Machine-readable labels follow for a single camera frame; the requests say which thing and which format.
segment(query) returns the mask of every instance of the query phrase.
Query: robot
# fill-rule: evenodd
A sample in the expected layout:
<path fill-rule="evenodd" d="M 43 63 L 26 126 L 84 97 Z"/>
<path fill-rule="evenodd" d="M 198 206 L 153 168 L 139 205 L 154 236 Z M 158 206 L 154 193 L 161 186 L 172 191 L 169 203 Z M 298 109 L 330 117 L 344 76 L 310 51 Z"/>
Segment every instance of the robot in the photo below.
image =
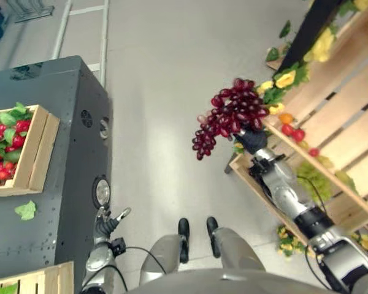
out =
<path fill-rule="evenodd" d="M 230 228 L 207 219 L 213 255 L 221 257 L 222 269 L 178 272 L 188 262 L 189 223 L 180 219 L 178 233 L 159 239 L 142 265 L 139 287 L 133 294 L 157 293 L 338 293 L 368 294 L 368 255 L 327 216 L 298 185 L 292 169 L 267 146 L 266 134 L 242 130 L 236 135 L 253 155 L 250 174 L 270 201 L 298 226 L 319 257 L 318 264 L 330 285 L 329 290 L 279 277 L 266 272 L 250 245 Z M 94 228 L 94 248 L 86 263 L 81 294 L 114 294 L 115 257 L 124 253 L 124 239 L 110 242 L 110 234 L 131 209 L 115 219 L 100 208 Z"/>

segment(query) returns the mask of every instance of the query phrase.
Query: metal pole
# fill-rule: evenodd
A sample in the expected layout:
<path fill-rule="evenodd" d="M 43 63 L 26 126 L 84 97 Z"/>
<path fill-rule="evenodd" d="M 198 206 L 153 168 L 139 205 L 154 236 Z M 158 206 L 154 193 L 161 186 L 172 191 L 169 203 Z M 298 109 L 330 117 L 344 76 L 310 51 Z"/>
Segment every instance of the metal pole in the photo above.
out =
<path fill-rule="evenodd" d="M 52 54 L 51 59 L 59 58 L 61 46 L 63 44 L 63 39 L 64 39 L 64 33 L 66 32 L 69 12 L 71 11 L 71 6 L 72 6 L 72 0 L 67 0 L 67 4 L 64 8 L 63 16 L 61 18 L 59 33 L 57 34 L 55 48 L 53 49 L 53 54 Z"/>

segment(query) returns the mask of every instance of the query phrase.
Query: tile floor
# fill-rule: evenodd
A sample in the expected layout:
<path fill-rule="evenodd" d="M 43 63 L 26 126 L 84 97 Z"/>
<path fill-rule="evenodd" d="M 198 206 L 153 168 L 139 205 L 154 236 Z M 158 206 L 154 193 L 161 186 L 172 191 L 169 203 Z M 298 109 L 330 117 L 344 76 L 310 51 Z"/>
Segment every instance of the tile floor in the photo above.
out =
<path fill-rule="evenodd" d="M 53 17 L 8 27 L 0 43 L 0 70 L 51 57 L 65 0 L 46 3 L 56 6 Z M 101 3 L 74 0 L 73 9 Z M 297 30 L 306 10 L 302 0 L 110 0 L 112 209 L 133 209 L 113 237 L 151 248 L 187 217 L 190 262 L 180 269 L 220 267 L 205 227 L 213 215 L 253 246 L 269 272 L 319 285 L 302 255 L 287 262 L 277 254 L 278 220 L 235 174 L 223 173 L 232 144 L 217 140 L 212 156 L 202 162 L 191 150 L 196 116 L 210 108 L 213 95 L 234 77 L 268 79 L 267 48 L 280 44 L 277 35 L 287 19 Z M 73 16 L 61 56 L 97 62 L 100 28 L 101 14 Z M 144 257 L 128 252 L 118 258 L 129 288 L 139 283 Z"/>

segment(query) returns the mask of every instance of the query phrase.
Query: orange fruit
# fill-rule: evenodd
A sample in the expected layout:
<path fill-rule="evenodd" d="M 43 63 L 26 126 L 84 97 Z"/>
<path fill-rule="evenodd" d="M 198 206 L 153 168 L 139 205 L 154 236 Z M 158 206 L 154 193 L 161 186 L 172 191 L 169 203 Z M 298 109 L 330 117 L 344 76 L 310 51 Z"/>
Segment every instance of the orange fruit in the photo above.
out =
<path fill-rule="evenodd" d="M 294 120 L 293 115 L 291 115 L 290 113 L 282 113 L 278 116 L 278 118 L 283 124 L 290 124 Z"/>

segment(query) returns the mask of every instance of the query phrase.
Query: grapes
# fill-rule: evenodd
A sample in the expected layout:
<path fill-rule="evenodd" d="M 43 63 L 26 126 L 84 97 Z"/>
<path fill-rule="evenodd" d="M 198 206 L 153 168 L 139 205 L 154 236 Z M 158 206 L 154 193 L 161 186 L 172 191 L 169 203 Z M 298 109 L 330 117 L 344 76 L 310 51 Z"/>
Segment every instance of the grapes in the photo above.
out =
<path fill-rule="evenodd" d="M 242 128 L 263 128 L 261 118 L 267 116 L 269 110 L 263 107 L 263 100 L 254 87 L 254 81 L 234 79 L 231 89 L 222 89 L 211 99 L 214 108 L 207 111 L 205 116 L 197 117 L 201 128 L 195 132 L 192 149 L 197 151 L 198 160 L 211 155 L 211 150 L 216 145 L 215 137 L 218 135 L 231 141 L 232 134 L 239 133 Z"/>

